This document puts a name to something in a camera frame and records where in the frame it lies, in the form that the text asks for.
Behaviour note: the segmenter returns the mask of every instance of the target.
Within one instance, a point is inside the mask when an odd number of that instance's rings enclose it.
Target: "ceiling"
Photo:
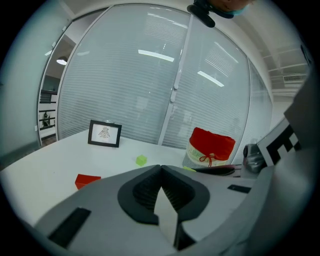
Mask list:
[[[111,0],[61,0],[75,17],[105,8]],[[184,10],[193,0],[118,0],[117,3],[156,3]],[[297,86],[285,86],[285,75],[305,75],[308,65],[301,51],[301,40],[295,27],[285,15],[267,0],[254,1],[242,15],[232,19],[252,40],[259,50],[269,72],[272,93],[292,97]]]
[[[57,63],[56,60],[60,57],[66,57],[68,59],[72,50],[74,49],[74,46],[71,45],[68,41],[66,41],[66,39],[67,38],[63,36],[58,45],[56,46],[56,49],[52,53],[51,60],[49,61],[48,67],[45,72],[46,76],[58,79],[62,77],[62,73],[65,69],[65,66]]]

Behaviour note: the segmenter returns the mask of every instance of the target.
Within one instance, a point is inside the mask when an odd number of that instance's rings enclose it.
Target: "red lid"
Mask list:
[[[210,131],[194,128],[190,137],[190,144],[205,156],[214,154],[214,158],[220,161],[228,160],[236,141],[228,136],[222,136]]]

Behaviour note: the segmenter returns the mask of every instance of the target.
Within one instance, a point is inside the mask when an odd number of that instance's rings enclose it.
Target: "window blinds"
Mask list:
[[[83,37],[65,71],[59,139],[90,120],[122,125],[121,136],[157,143],[190,15],[155,5],[119,5]]]
[[[251,94],[248,118],[239,149],[233,159],[233,164],[241,164],[243,150],[247,144],[256,144],[270,130],[272,117],[272,102],[267,88],[258,71],[249,61]]]
[[[194,19],[163,145],[186,148],[200,127],[236,141],[232,160],[245,129],[249,97],[247,57],[217,29]]]

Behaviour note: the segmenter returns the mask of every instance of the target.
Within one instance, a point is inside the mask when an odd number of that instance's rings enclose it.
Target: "green cube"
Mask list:
[[[142,155],[139,155],[136,160],[135,160],[135,163],[138,165],[138,166],[144,166],[146,163],[147,163],[147,158],[142,154]]]

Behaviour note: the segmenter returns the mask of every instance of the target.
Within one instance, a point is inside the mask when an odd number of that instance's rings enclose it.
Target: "red block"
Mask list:
[[[75,185],[77,187],[77,189],[81,189],[82,187],[84,187],[85,185],[100,180],[101,177],[98,176],[90,176],[90,175],[84,175],[84,174],[78,174],[78,176],[76,177],[75,180]]]

